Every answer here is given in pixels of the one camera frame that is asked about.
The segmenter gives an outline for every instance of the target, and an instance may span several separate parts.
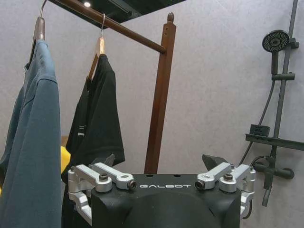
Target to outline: wooden clothes rack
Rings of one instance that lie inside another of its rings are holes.
[[[164,24],[162,30],[162,42],[161,45],[159,45],[141,36],[140,34],[129,30],[128,28],[122,26],[107,16],[104,19],[103,14],[97,12],[92,8],[85,7],[81,2],[77,0],[55,1],[90,18],[91,20],[94,20],[97,23],[102,23],[104,20],[104,26],[107,26],[108,28],[111,28],[116,32],[119,32],[126,37],[129,37],[160,53],[154,91],[148,148],[144,167],[144,173],[157,173],[175,41],[176,26],[173,24],[174,14],[168,14],[167,23]]]

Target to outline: finial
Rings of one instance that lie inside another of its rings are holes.
[[[173,21],[174,21],[174,14],[172,12],[168,14],[167,21],[173,23]]]

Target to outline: blue shirt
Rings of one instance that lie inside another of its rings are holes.
[[[36,43],[0,160],[0,228],[60,228],[60,115],[54,63]]]

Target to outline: black t-shirt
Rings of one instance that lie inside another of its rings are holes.
[[[106,55],[98,59],[93,80],[86,81],[76,107],[66,149],[71,160],[61,175],[67,184],[71,166],[89,165],[115,155],[114,165],[124,161],[124,147],[116,104],[115,73]],[[74,210],[67,186],[62,205],[62,228],[86,228],[90,225]]]

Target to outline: shower head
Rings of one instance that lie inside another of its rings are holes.
[[[289,43],[289,35],[283,30],[274,30],[267,34],[262,42],[263,48],[268,52],[279,52]]]
[[[279,51],[285,49],[289,43],[289,35],[283,30],[274,30],[267,34],[262,42],[263,48],[272,53],[271,74],[277,75]]]

